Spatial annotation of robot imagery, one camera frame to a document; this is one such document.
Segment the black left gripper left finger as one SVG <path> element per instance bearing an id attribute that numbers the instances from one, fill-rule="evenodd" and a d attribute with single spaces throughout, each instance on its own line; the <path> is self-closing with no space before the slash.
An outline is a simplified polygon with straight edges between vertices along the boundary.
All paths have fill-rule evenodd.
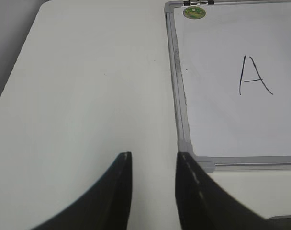
<path id="1" fill-rule="evenodd" d="M 125 230 L 133 187 L 131 152 L 120 153 L 104 175 L 78 200 L 37 230 Z"/>

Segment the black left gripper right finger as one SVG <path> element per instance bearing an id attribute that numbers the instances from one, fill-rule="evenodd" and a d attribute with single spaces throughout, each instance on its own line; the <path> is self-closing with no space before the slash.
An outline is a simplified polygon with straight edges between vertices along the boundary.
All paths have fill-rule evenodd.
<path id="1" fill-rule="evenodd" d="M 183 230 L 291 230 L 291 216 L 262 218 L 214 182 L 187 152 L 177 153 L 175 197 Z"/>

